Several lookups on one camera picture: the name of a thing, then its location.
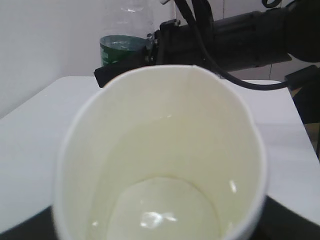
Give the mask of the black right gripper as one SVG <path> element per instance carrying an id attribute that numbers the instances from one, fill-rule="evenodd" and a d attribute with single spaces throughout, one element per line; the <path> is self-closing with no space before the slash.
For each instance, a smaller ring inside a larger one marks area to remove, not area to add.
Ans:
<path id="1" fill-rule="evenodd" d="M 97 68 L 94 76 L 103 88 L 125 72 L 154 65 L 200 65 L 200 49 L 188 25 L 181 25 L 178 19 L 161 23 L 154 33 L 151 50 L 144 46 L 116 63 Z"/>

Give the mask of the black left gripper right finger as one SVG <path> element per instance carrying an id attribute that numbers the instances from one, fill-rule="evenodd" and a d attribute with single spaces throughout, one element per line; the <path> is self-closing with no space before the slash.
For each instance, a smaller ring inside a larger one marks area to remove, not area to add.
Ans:
<path id="1" fill-rule="evenodd" d="M 320 226 L 267 197 L 253 240 L 318 240 Z"/>

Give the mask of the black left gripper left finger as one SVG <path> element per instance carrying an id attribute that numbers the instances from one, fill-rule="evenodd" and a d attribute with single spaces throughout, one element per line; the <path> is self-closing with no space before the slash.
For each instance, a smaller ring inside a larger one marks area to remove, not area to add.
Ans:
<path id="1" fill-rule="evenodd" d="M 1 240 L 58 240 L 49 206 L 24 222 L 2 232 Z"/>

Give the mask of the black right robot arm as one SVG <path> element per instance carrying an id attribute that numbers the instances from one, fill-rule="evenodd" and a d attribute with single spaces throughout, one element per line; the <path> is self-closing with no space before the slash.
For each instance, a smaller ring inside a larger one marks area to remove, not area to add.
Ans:
<path id="1" fill-rule="evenodd" d="M 197 65 L 228 81 L 252 90 L 290 90 L 319 80 L 320 3 L 294 0 L 285 7 L 279 1 L 263 1 L 265 12 L 253 11 L 214 20 L 206 0 L 192 6 L 177 2 L 182 17 L 163 22 L 155 32 L 151 49 L 142 47 L 125 59 L 97 68 L 94 76 L 104 87 L 127 71 L 156 65 Z M 231 76 L 232 71 L 259 68 L 296 58 L 309 66 L 287 75 L 283 82 L 258 85 Z"/>

